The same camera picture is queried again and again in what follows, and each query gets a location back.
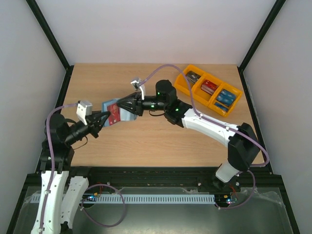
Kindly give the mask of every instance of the cable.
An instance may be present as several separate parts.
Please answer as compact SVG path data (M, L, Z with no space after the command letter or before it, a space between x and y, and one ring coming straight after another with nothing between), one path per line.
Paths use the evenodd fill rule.
M235 195L235 197L238 199L237 193L235 188L230 184L230 188L233 190L233 194Z
M83 199L82 202L81 202L81 205L80 205L81 209L80 209L80 210L81 210L82 212L84 212L84 214L91 220L91 222L95 223L96 225L98 225L98 226L100 226L100 227L103 227L103 228L112 228L112 227L115 227L115 226L117 226L118 224L120 224L120 223L124 220L124 218L125 218L125 216L126 216L126 211L127 211L127 209L126 209L126 202L125 202L125 199L123 198L121 192L120 192L118 189L116 189L116 188L114 188L113 186L108 185L108 184L94 184L94 185L90 186L89 188L87 188L86 191L88 191L88 190L91 189L91 188L97 187L97 186L104 186L104 187L111 188L111 189L115 190L115 192L118 193L118 194L120 195L120 198L121 198L121 201L122 201L122 204L123 204L123 212L122 212L122 215L121 215L121 218L119 219L119 221L118 221L117 223L113 224L113 225L105 225L105 224L101 224L101 223L95 221L95 220L87 213L87 211L86 211L85 208L83 207L84 199Z
M51 188L51 184L53 181L53 177L54 177L54 171L55 171L55 159L54 159L54 151L53 151L53 145L52 145L52 140L51 140L51 132L50 132L50 119L51 116L54 114L54 112L62 109L62 108L67 108L67 107L73 107L73 106L77 106L78 103L74 103L74 104L69 104L69 105L63 105L60 107L55 108L53 111L51 111L48 115L47 118L47 122L46 122L46 131L47 131L47 138L48 138L48 143L49 143L49 149L50 149L50 155L51 155L51 176L48 182L48 186L46 189L46 193L44 194L44 199L43 199L43 203L42 203L42 210L41 210L41 215L40 215L40 232L39 234L42 234L43 231L43 219L44 219L44 212L45 212L45 208L46 208L46 204L47 204L47 200L48 200L48 195L50 192L50 188Z
M148 111L148 113L150 114L150 116L154 116L154 117L163 116L165 114L165 113L162 113L162 114L159 114L159 115L152 115L151 111Z
M77 149L79 149L79 148L81 148L82 146L85 146L87 143L88 143L88 137L87 136L85 136L84 138L86 138L86 142L83 144L83 145L80 145L80 146L78 146L77 148L75 148L75 149L73 149L73 150L77 150Z
M185 74L183 73L183 71L178 68L177 66L173 65L173 64L164 64L160 67L158 67L157 69L155 69L145 80L143 80L139 86L143 85L144 83L146 83L153 75L155 75L156 72L158 72L160 69L164 68L164 67L173 67L173 68L176 68L184 77L186 83L187 83L187 86L189 88L189 91L190 91L190 96L191 96L191 103L192 103L192 107L193 107L193 110L195 112L195 114L197 114L200 118L210 122L210 123L213 123L219 127L222 127L222 128L227 128L227 126L221 124L221 123L218 123L212 119L209 119L209 118L206 118L205 116L201 116L201 113L199 111L197 111L196 107L195 107L195 102L194 102L194 98L193 98L193 93L192 93L192 89L191 89L191 85L190 85L190 82L189 80L187 79L187 77L185 76ZM252 142L255 146L257 146L265 155L265 162L264 163L259 163L259 164L252 164L251 167L264 167L266 166L269 161L270 161L270 158L269 158L269 154L268 152L258 143L256 142L254 139L250 138L249 136L247 136L246 134L243 134L241 132L239 132L238 130L236 129L233 129L233 128L229 128L230 131L236 133L236 134L239 134L241 135L242 137L244 137L245 139L249 140L250 142Z
M100 194L100 195L102 195L102 187L103 187L103 186L100 186L100 187L99 187L99 194Z
M230 210L230 209L234 209L234 208L239 208L239 207L245 205L250 200L250 198L252 198L252 196L254 194L254 190L255 190L255 177L251 171L248 170L247 172L250 173L253 177L253 189L252 189L252 192L250 193L249 197L244 202L238 204L237 206L219 207L218 204L215 204L215 206L217 206L219 210Z
M72 119L70 119L70 118L66 118L66 119L65 119L65 122L66 122L66 123L72 123L72 124L76 124L76 123L77 123L76 121L74 121L74 120L72 120Z

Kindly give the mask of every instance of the wooden surface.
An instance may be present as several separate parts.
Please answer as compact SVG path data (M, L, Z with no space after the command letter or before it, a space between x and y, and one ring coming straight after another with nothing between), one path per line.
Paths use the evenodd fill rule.
M134 77L146 78L160 64L76 64L65 104L89 100L93 110L101 110L103 101L121 98L134 90L130 81ZM178 65L182 70L186 64ZM196 65L219 79L243 90L235 65ZM155 95L155 84L160 79L174 83L178 71L174 68L160 70L146 85L146 95ZM178 98L190 103L190 97L180 91ZM224 118L207 107L196 103L203 113L225 122L253 126L245 95L232 113ZM77 120L74 108L62 111L65 117ZM77 142L74 148L83 142ZM170 124L165 117L152 117L145 112L135 121L119 122L105 127L89 143L75 150L72 166L219 166L227 158L227 148L216 140L194 130ZM261 154L255 163L263 162Z

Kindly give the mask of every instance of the black metal frame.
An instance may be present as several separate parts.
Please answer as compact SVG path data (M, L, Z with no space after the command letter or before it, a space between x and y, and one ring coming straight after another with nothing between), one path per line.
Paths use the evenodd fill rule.
M36 19L38 20L40 26L45 32L47 38L49 39L52 47L54 48L58 58L63 64L66 74L64 77L64 81L58 96L58 100L56 106L61 106L65 100L67 88L70 82L70 78L73 72L73 65L69 65L64 53L62 52L57 40L55 39L47 21L45 20L39 6L37 5L35 0L26 0L29 7L33 11ZM246 80L244 77L244 70L250 62L252 56L257 50L259 44L263 40L266 35L268 29L272 25L274 19L276 18L278 12L282 8L283 4L286 0L277 0L272 7L269 15L267 16L265 22L263 23L260 31L258 32L256 38L254 39L250 49L248 50L245 58L243 59L241 65L237 68L241 82L243 85L243 89L246 95L247 103L249 110L251 112L251 116L253 119L253 124L255 127L255 131L258 137L260 144L265 147L263 137L260 131L259 123L255 114L255 110L252 104L251 96L246 84ZM164 187L172 187L177 186L181 187L181 184L184 186L190 187L198 187L198 182L202 185L198 187L200 191L205 191L208 188L207 179L210 177L215 171L216 167L208 167L208 168L108 168L108 167L72 167L70 174L73 176L77 172L88 172L89 173L89 181L90 184L96 183L98 181L101 182L110 182L116 187L134 187L134 186L164 186ZM256 178L257 187L278 187L280 189L283 202L286 206L287 214L292 226L292 230L294 234L299 233L299 228L296 223L295 217L293 215L293 211L287 196L287 192L280 175L274 175L272 172L272 167L268 164L264 168L252 168L252 171ZM239 177L240 185L243 187L251 187L253 184L253 180L248 174L242 174ZM14 214L11 219L11 223L9 225L7 234L12 234L14 232L14 228L20 213L21 206L23 204L27 188L29 186L41 186L41 178L38 174L38 166L35 174L27 175L24 187L19 196L19 200L17 202Z

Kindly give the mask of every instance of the white wall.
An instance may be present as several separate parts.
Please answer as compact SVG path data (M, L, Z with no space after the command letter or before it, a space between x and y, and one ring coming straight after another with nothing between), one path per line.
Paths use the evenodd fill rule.
M44 139L44 120L65 74L24 0L0 7L0 233L6 233Z
M239 64L275 0L37 0L70 64Z
M312 1L286 1L245 77L302 234L312 223Z

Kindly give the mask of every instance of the white bracket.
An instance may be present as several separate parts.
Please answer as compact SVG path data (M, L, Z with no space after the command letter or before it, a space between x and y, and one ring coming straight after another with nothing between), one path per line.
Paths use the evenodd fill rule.
M215 177L221 180L223 183L229 182L234 175L239 173L239 170L235 169L227 160L221 164L215 173Z
M145 85L139 85L141 83L141 79L139 77L134 78L130 83L133 85L135 90L140 90L142 95L142 100L144 100L145 97Z
M92 103L89 101L80 101L77 105L77 117L84 125L87 125L86 116L92 114Z
M79 202L89 186L87 178L75 176L71 178L67 193L63 199L60 211L60 223L68 222L68 227L73 228L73 222Z

